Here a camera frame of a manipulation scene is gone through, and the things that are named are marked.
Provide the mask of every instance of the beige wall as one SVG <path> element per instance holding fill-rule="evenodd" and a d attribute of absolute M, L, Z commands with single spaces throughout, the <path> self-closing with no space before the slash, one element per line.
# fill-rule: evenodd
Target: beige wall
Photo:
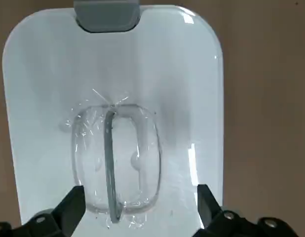
<path fill-rule="evenodd" d="M 305 237 L 305 0 L 142 0 L 186 6 L 224 53 L 224 205 L 276 216 Z M 23 17 L 72 0 L 0 0 L 0 221 L 19 224 L 1 55 Z"/>

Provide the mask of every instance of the gray clip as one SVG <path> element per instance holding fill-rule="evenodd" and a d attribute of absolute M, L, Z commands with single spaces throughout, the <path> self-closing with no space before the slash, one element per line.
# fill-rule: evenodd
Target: gray clip
<path fill-rule="evenodd" d="M 87 31 L 125 32 L 140 18 L 139 0 L 74 0 L 77 21 Z"/>

